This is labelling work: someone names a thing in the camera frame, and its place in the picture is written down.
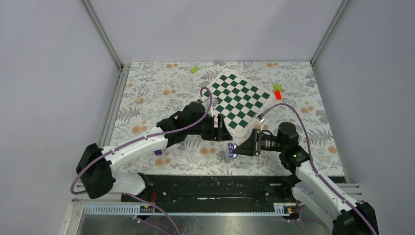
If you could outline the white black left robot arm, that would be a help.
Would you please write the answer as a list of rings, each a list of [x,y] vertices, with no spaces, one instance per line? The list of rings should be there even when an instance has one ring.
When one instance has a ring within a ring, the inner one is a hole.
[[[189,135],[205,141],[231,141],[224,115],[207,112],[201,103],[191,102],[136,139],[114,146],[88,145],[75,169],[85,188],[82,192],[90,199],[107,193],[129,193],[140,201],[148,200],[152,194],[149,181],[140,174],[121,173],[120,169],[140,156],[181,143]]]

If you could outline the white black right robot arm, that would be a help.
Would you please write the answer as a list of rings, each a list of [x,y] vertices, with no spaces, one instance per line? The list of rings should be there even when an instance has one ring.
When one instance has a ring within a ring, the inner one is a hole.
[[[234,155],[258,156],[262,151],[279,152],[282,165],[291,172],[281,184],[281,197],[288,202],[300,201],[333,235],[379,233],[374,208],[368,202],[359,203],[318,172],[310,155],[300,146],[294,124],[283,122],[277,135],[253,129],[245,142],[229,148]]]

